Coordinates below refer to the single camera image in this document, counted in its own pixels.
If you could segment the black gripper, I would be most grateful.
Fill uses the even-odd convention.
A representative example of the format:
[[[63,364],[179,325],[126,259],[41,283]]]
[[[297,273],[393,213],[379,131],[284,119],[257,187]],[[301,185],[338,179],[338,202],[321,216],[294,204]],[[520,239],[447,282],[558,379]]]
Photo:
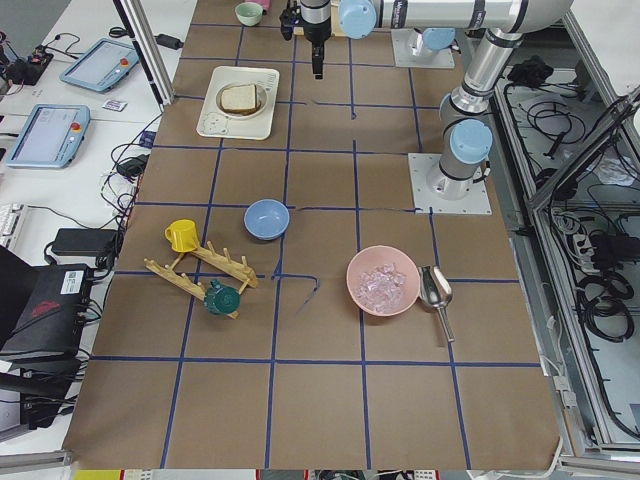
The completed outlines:
[[[286,41],[292,39],[294,28],[301,27],[312,44],[314,79],[323,79],[325,42],[331,36],[331,2],[329,0],[288,1],[279,16],[280,32]]]

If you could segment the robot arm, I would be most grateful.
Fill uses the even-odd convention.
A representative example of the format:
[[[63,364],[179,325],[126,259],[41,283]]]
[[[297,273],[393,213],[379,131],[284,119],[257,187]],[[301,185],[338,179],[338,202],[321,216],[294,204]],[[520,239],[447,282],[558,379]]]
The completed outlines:
[[[493,143],[480,121],[496,82],[524,34],[542,30],[571,8],[568,1],[343,1],[336,12],[344,34],[363,39],[376,28],[461,28],[485,31],[460,86],[440,106],[444,151],[426,183],[445,200],[464,198]]]
[[[414,28],[411,33],[411,50],[414,56],[421,56],[427,51],[448,49],[455,39],[454,28]]]

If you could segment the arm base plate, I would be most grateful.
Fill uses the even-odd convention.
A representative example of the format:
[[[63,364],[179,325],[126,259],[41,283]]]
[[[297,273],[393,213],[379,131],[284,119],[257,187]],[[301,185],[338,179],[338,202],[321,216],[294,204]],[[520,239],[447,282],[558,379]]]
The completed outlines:
[[[478,167],[471,179],[452,180],[440,171],[440,157],[408,154],[414,209],[424,214],[491,215],[482,169]]]
[[[391,31],[397,67],[453,69],[454,28],[410,28]]]

